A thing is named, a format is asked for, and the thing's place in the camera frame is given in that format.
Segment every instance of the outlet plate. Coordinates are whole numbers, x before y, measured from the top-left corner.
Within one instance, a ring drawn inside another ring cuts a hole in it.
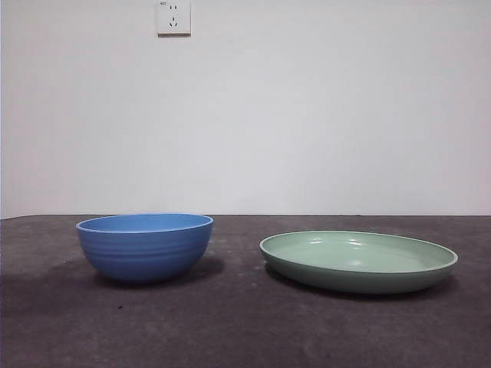
[[[191,35],[191,0],[165,0],[157,4],[157,34]]]

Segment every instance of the ceramic bowl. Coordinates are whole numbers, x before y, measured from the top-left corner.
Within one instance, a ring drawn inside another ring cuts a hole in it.
[[[158,213],[93,218],[76,225],[85,257],[102,275],[119,281],[162,281],[201,258],[213,219]]]
[[[287,278],[365,294],[428,288],[448,276],[458,259],[428,241],[367,232],[293,232],[267,238],[259,247]]]

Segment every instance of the plate rim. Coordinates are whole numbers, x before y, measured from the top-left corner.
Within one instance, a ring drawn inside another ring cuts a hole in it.
[[[387,236],[387,237],[392,237],[392,238],[409,239],[409,240],[412,240],[412,241],[426,243],[428,245],[432,245],[432,246],[435,246],[437,248],[443,249],[444,251],[449,252],[453,256],[453,259],[452,259],[452,261],[447,262],[446,264],[442,264],[440,266],[428,267],[428,268],[424,268],[424,269],[420,269],[420,270],[415,270],[415,271],[357,271],[357,270],[350,270],[350,269],[347,269],[347,268],[322,267],[322,266],[318,266],[316,264],[309,264],[309,263],[303,263],[303,262],[293,261],[292,259],[287,259],[287,258],[279,257],[278,255],[275,255],[275,254],[271,253],[270,251],[268,251],[267,249],[264,248],[264,244],[267,241],[269,241],[269,240],[271,240],[273,238],[277,238],[277,237],[280,237],[280,236],[283,236],[283,235],[305,234],[305,233],[311,233],[311,232],[370,234],[370,235]],[[409,238],[407,236],[392,235],[392,234],[383,234],[383,233],[380,233],[380,232],[353,232],[353,231],[349,231],[349,230],[308,230],[308,231],[303,231],[303,232],[302,231],[300,231],[300,232],[284,232],[284,233],[281,233],[281,234],[271,235],[271,236],[269,236],[267,238],[262,239],[261,242],[259,243],[259,249],[264,254],[267,254],[267,255],[269,255],[269,256],[271,256],[273,258],[277,258],[277,259],[282,260],[282,261],[287,261],[287,262],[293,263],[295,265],[297,264],[297,265],[301,265],[301,266],[307,266],[307,267],[310,267],[310,268],[318,268],[318,269],[321,269],[321,270],[343,271],[343,272],[350,272],[350,273],[352,272],[352,273],[355,273],[355,274],[363,274],[363,273],[367,273],[367,274],[417,274],[417,273],[424,273],[424,272],[429,272],[429,271],[443,270],[443,269],[446,269],[446,268],[449,268],[449,267],[454,266],[457,263],[457,261],[459,260],[459,255],[455,251],[453,251],[452,249],[449,249],[447,247],[444,247],[444,246],[442,246],[440,244],[433,243],[431,241],[421,240],[421,239],[417,239],[417,238]]]

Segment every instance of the gray tabletop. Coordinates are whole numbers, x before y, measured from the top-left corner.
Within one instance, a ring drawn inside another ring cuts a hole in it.
[[[213,216],[187,274],[146,287],[98,276],[74,225],[2,221],[2,362],[14,367],[491,366],[491,217]],[[453,276],[396,296],[289,281],[258,243],[299,230],[421,238],[456,251]]]

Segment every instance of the white wall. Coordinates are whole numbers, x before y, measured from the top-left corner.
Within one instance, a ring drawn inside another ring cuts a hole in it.
[[[491,214],[491,2],[2,2],[2,214]]]

